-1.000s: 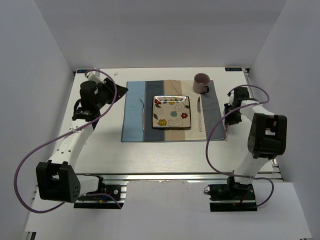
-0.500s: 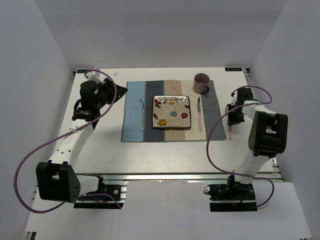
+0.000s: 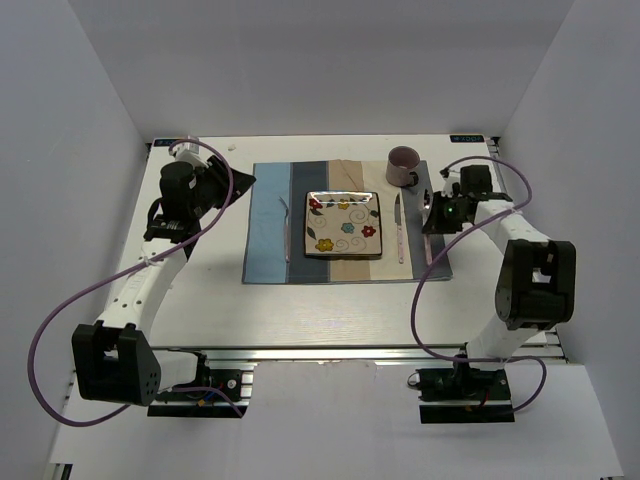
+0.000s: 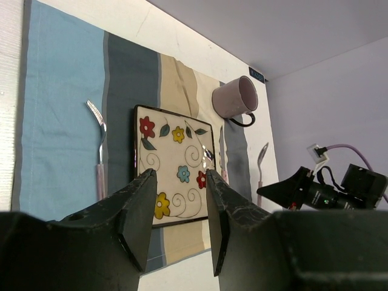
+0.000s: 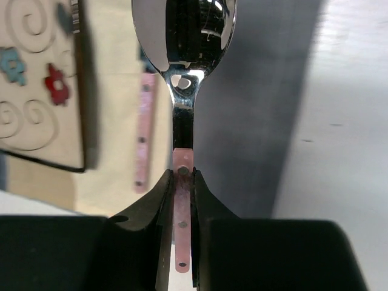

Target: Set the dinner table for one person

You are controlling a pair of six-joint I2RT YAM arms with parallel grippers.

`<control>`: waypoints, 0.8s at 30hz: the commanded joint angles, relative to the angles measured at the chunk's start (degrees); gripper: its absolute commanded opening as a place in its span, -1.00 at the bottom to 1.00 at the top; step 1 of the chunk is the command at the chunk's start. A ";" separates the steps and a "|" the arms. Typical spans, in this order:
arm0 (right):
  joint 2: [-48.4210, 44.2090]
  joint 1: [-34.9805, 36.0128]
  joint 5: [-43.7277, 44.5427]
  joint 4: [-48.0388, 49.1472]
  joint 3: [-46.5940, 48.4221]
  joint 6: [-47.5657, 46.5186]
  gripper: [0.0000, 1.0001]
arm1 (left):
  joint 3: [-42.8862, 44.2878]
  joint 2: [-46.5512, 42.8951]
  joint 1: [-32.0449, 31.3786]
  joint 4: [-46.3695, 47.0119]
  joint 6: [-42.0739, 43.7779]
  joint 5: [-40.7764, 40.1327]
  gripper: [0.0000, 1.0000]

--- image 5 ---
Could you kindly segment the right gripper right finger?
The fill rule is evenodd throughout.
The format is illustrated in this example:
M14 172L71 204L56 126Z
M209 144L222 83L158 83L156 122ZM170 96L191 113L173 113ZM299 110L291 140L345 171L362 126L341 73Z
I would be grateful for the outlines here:
M332 221L240 218L193 172L192 276L197 290L366 290Z

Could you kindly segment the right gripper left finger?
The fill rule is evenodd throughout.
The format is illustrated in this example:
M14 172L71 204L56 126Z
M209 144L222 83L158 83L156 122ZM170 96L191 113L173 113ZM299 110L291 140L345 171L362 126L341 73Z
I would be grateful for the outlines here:
M115 216L1 217L2 290L166 290L173 174Z

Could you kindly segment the striped cloth placemat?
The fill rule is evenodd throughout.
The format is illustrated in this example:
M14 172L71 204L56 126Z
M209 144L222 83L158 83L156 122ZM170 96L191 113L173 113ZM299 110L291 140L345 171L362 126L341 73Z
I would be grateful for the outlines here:
M320 1L241 1L232 45L195 106L195 165L233 210L268 215L299 107ZM97 163L71 173L7 158L8 192L62 209L111 215L134 190L139 69L130 4L89 1L98 101Z

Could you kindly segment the square floral plate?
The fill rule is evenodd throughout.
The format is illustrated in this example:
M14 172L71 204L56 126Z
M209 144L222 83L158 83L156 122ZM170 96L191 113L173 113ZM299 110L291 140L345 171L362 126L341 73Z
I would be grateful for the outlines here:
M86 168L83 1L1 2L1 152Z

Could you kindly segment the pink handled knife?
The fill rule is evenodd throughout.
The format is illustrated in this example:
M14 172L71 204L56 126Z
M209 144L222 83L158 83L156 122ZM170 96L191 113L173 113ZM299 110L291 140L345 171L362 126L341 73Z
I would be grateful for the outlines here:
M156 75L155 68L146 57L142 48L139 49L139 60L142 65L142 71L140 77L141 85L139 91L140 101L135 167L136 193L145 192L148 186L155 101L158 91L158 77Z

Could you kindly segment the pink handled spoon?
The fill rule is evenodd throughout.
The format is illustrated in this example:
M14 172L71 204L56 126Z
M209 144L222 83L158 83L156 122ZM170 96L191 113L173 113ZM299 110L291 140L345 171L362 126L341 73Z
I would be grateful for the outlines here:
M175 269L190 270L195 101L219 65L235 29L236 1L132 1L136 35L172 100Z

